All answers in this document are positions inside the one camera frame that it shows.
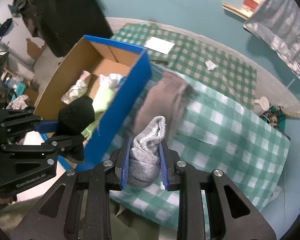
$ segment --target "window sill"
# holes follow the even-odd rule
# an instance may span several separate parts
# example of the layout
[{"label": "window sill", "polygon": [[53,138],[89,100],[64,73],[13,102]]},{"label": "window sill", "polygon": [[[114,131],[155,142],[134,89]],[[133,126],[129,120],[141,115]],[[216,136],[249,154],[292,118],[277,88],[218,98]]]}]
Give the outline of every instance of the window sill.
[{"label": "window sill", "polygon": [[245,20],[248,20],[253,14],[252,11],[248,11],[248,10],[242,8],[242,7],[240,9],[238,9],[238,8],[233,7],[230,4],[227,4],[225,2],[222,3],[222,8],[224,10],[227,10],[229,12],[232,12],[232,13],[238,15],[239,17],[241,17]]}]

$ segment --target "red object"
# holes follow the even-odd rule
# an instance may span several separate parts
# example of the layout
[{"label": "red object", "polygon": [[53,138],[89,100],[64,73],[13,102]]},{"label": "red object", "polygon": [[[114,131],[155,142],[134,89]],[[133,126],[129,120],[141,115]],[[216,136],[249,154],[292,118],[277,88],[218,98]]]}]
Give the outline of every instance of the red object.
[{"label": "red object", "polygon": [[258,3],[255,2],[254,0],[244,0],[243,4],[245,6],[248,6],[249,8],[251,8],[252,10],[255,10],[258,6]]}]

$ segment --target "gray curtain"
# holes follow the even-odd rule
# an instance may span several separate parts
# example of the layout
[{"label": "gray curtain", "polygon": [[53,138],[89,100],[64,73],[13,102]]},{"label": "gray curtain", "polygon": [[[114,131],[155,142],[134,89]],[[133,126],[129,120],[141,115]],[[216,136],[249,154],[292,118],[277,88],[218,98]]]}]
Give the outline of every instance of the gray curtain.
[{"label": "gray curtain", "polygon": [[300,79],[300,8],[295,0],[265,0],[243,27],[263,39]]}]

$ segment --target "black object on wall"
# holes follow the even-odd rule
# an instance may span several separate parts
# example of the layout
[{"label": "black object on wall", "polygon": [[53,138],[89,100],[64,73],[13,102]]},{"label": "black object on wall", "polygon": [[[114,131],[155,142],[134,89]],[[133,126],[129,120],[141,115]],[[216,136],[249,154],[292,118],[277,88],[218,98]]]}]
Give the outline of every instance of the black object on wall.
[{"label": "black object on wall", "polygon": [[65,56],[85,34],[113,33],[95,0],[14,0],[34,37],[41,37],[57,57]]}]

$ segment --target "yellow-green cloth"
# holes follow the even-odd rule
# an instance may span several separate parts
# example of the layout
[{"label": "yellow-green cloth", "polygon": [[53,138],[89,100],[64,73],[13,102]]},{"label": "yellow-green cloth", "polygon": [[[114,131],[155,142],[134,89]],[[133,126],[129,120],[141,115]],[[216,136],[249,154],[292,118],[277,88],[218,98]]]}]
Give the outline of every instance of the yellow-green cloth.
[{"label": "yellow-green cloth", "polygon": [[97,127],[100,117],[104,111],[108,109],[109,103],[114,97],[114,91],[107,86],[100,85],[97,94],[93,100],[92,106],[95,113],[95,121],[91,123],[84,131],[82,135],[85,139],[90,139],[93,131]]}]

